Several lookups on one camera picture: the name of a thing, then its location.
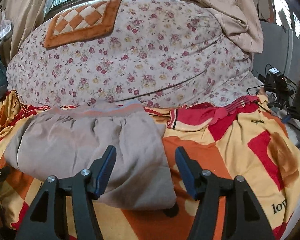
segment bed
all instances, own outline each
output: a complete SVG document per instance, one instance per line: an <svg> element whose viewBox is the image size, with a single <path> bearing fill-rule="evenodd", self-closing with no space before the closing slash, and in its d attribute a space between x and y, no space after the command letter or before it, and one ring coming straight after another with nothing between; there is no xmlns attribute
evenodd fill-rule
<svg viewBox="0 0 300 240"><path fill-rule="evenodd" d="M0 106L0 143L23 120L53 106L67 109L130 99L149 109L227 106L246 96L247 88L260 85L250 72L252 55L223 34L212 14L189 2L122 0L110 36L49 50L43 47L48 25L49 21L33 31L9 63L11 92ZM290 138L296 136L287 130ZM0 168L4 165L1 154ZM1 188L0 200L8 226L18 229L42 182L18 171L13 176ZM149 213L131 215L98 203L95 208L97 216L106 217L99 221L101 230L106 228L105 239L113 239L114 225L118 239L147 239L142 227L132 228L123 218L146 224L152 219ZM188 202L186 208L194 216L197 203ZM68 225L74 228L68 210ZM285 239L299 217L300 199L277 238Z"/></svg>

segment blue gripper pad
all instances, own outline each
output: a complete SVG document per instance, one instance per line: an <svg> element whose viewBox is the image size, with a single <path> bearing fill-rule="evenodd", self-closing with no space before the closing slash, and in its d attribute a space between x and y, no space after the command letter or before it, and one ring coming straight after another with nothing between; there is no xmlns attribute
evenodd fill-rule
<svg viewBox="0 0 300 240"><path fill-rule="evenodd" d="M291 115L288 114L284 118L282 118L282 123L286 124L290 121L290 119L291 119Z"/></svg>
<svg viewBox="0 0 300 240"><path fill-rule="evenodd" d="M108 146L104 155L106 154L107 157L97 177L97 188L95 194L98 198L106 191L106 187L108 185L115 161L117 159L117 151L113 146Z"/></svg>
<svg viewBox="0 0 300 240"><path fill-rule="evenodd" d="M178 166L181 179L185 184L188 194L193 198L197 198L197 191L195 190L195 177L192 174L189 163L192 161L183 147L178 147L175 153L176 164Z"/></svg>

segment floral fabric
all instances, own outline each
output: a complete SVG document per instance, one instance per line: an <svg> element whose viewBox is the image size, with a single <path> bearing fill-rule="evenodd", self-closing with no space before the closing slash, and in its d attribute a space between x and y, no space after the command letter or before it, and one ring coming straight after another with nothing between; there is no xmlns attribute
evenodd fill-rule
<svg viewBox="0 0 300 240"><path fill-rule="evenodd" d="M149 107L191 105L251 67L250 55L193 3L122 0L111 35L47 50L49 22L27 37L7 69L9 89L27 105L131 98Z"/></svg>

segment metal bolt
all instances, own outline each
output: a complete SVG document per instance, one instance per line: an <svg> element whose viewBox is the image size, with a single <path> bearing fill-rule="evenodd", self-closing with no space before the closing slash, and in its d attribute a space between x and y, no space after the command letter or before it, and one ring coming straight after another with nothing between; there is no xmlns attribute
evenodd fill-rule
<svg viewBox="0 0 300 240"><path fill-rule="evenodd" d="M49 176L48 179L47 179L47 181L48 181L49 183L54 182L55 180L56 180L56 177L55 177L55 176Z"/></svg>
<svg viewBox="0 0 300 240"><path fill-rule="evenodd" d="M90 174L90 171L88 169L84 169L81 171L81 175L83 175L83 176L87 176L89 174Z"/></svg>
<svg viewBox="0 0 300 240"><path fill-rule="evenodd" d="M244 177L241 175L237 176L237 181L244 182Z"/></svg>
<svg viewBox="0 0 300 240"><path fill-rule="evenodd" d="M203 170L203 171L201 172L201 174L202 174L203 176L210 176L210 175L211 175L211 171L209 171L209 170Z"/></svg>

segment colorful blanket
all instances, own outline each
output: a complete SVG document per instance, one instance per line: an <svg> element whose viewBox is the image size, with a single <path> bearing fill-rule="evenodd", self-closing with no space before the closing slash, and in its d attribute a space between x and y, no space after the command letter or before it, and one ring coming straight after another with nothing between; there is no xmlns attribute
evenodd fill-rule
<svg viewBox="0 0 300 240"><path fill-rule="evenodd" d="M45 48L91 40L113 31L122 0L96 0L66 9L50 22Z"/></svg>
<svg viewBox="0 0 300 240"><path fill-rule="evenodd" d="M94 203L104 239L184 240L194 220L198 201L186 193L174 154L183 146L190 158L223 178L243 175L263 207L273 233L279 239L297 205L300 194L300 152L288 139L285 127L265 112L265 96L245 96L226 107L201 104L179 109L145 108L157 123L167 124L163 144L179 207L176 216L163 211L136 212ZM28 116L49 108L22 107L14 129ZM11 133L1 137L0 155ZM41 182L26 175L0 185L0 200L7 222L18 229ZM221 239L225 199L220 198L214 239ZM69 234L76 237L71 200L67 199Z"/></svg>

